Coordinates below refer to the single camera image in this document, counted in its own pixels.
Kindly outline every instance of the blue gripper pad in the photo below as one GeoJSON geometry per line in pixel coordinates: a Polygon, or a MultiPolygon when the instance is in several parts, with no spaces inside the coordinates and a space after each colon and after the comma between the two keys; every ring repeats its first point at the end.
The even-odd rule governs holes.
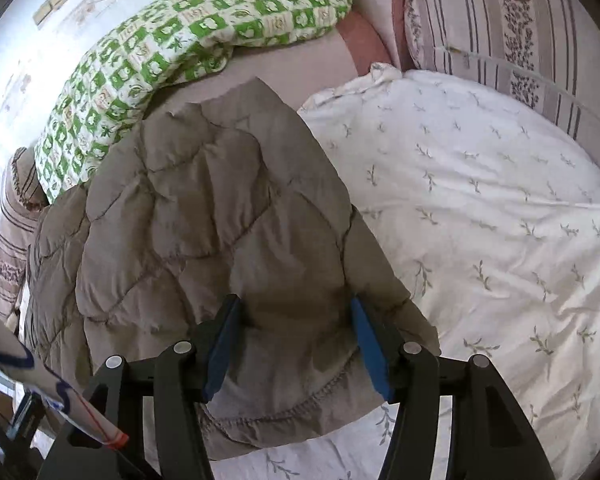
{"type": "Polygon", "coordinates": [[[224,305],[228,307],[228,313],[224,316],[222,327],[218,333],[218,338],[213,348],[209,351],[209,358],[206,366],[206,383],[202,388],[202,395],[205,402],[213,399],[224,381],[224,376],[229,368],[229,360],[235,343],[238,341],[238,329],[240,328],[240,311],[242,301],[235,294],[228,295],[224,300],[224,305]]]}
{"type": "Polygon", "coordinates": [[[351,300],[351,313],[353,314],[353,329],[356,332],[358,345],[362,351],[366,371],[371,377],[371,382],[382,398],[389,401],[394,398],[394,389],[389,384],[389,367],[371,320],[358,297],[351,300]]]}

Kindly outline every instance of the green checkered pillow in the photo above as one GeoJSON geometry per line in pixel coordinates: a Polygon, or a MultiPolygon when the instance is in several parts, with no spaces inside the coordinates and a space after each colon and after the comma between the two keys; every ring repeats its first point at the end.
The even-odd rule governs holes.
{"type": "Polygon", "coordinates": [[[90,178],[158,88],[220,72],[237,45],[318,38],[351,2],[155,0],[101,38],[64,84],[36,145],[49,202],[90,178]]]}

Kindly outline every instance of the striped fabric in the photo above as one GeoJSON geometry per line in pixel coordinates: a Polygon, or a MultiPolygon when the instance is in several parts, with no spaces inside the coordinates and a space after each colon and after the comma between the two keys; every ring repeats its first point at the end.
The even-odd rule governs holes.
{"type": "Polygon", "coordinates": [[[25,278],[27,250],[45,205],[33,150],[19,148],[0,180],[0,319],[3,322],[16,309],[25,278]]]}
{"type": "Polygon", "coordinates": [[[405,0],[416,66],[495,88],[600,167],[600,31],[578,0],[405,0]]]}

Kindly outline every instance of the silver screw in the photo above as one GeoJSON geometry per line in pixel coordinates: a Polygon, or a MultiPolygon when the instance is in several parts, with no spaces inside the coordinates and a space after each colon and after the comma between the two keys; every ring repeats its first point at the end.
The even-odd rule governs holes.
{"type": "Polygon", "coordinates": [[[104,364],[107,368],[118,368],[122,364],[122,357],[119,355],[112,355],[104,364]]]}
{"type": "Polygon", "coordinates": [[[477,356],[474,356],[474,365],[478,368],[486,368],[490,363],[491,361],[489,361],[489,358],[484,355],[478,354],[477,356]]]}
{"type": "Polygon", "coordinates": [[[422,352],[422,346],[420,346],[415,341],[409,341],[409,342],[405,343],[402,346],[402,349],[404,350],[405,353],[411,354],[411,355],[417,355],[420,352],[422,352]]]}
{"type": "Polygon", "coordinates": [[[173,346],[173,351],[176,354],[186,354],[191,350],[191,343],[189,341],[180,341],[173,346]]]}

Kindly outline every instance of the brown quilted blanket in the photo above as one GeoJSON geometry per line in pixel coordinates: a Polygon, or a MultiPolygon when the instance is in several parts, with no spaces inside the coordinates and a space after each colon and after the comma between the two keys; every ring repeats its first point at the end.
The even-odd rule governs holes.
{"type": "Polygon", "coordinates": [[[199,410],[212,459],[319,436],[381,403],[352,294],[438,351],[327,156],[259,80],[158,108],[35,236],[26,345],[77,388],[112,354],[149,358],[186,338],[229,292],[244,300],[230,370],[199,410]]]}

